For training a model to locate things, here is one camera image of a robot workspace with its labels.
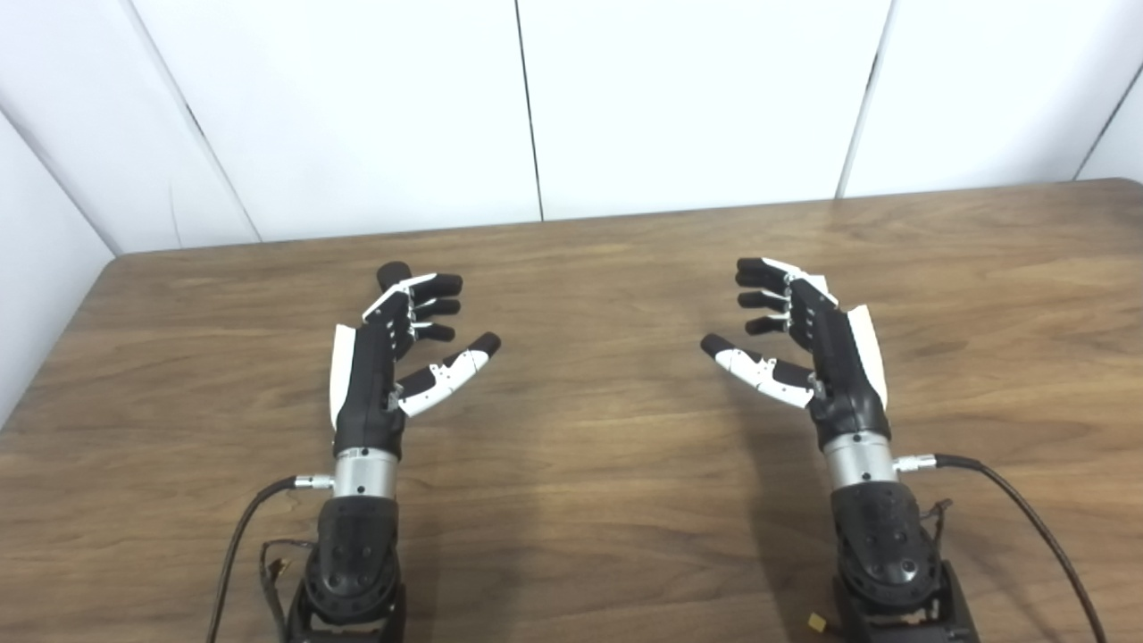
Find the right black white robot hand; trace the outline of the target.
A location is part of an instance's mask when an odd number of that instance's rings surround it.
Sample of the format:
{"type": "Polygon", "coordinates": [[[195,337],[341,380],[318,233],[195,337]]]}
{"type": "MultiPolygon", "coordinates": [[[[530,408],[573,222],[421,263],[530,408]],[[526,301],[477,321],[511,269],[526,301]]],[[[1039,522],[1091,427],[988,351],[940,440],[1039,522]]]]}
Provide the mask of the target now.
{"type": "Polygon", "coordinates": [[[849,434],[892,439],[889,387],[866,305],[844,310],[826,278],[767,257],[738,259],[740,308],[769,310],[748,335],[784,333],[812,356],[797,365],[743,349],[718,333],[700,341],[725,371],[752,389],[812,415],[818,447],[849,434]]]}

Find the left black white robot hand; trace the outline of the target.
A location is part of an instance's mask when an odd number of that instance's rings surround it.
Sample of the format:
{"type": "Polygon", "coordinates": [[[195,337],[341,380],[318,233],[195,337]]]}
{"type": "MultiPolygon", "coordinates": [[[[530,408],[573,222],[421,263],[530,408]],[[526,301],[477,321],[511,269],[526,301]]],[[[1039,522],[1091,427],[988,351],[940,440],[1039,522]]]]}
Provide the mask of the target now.
{"type": "Polygon", "coordinates": [[[439,363],[397,376],[395,367],[417,341],[451,341],[453,327],[435,316],[459,311],[463,278],[453,273],[411,274],[405,262],[377,270],[379,297],[361,313],[359,325],[335,327],[330,365],[331,453],[366,449],[403,455],[405,423],[450,397],[496,355],[502,341],[486,332],[439,363]]]}

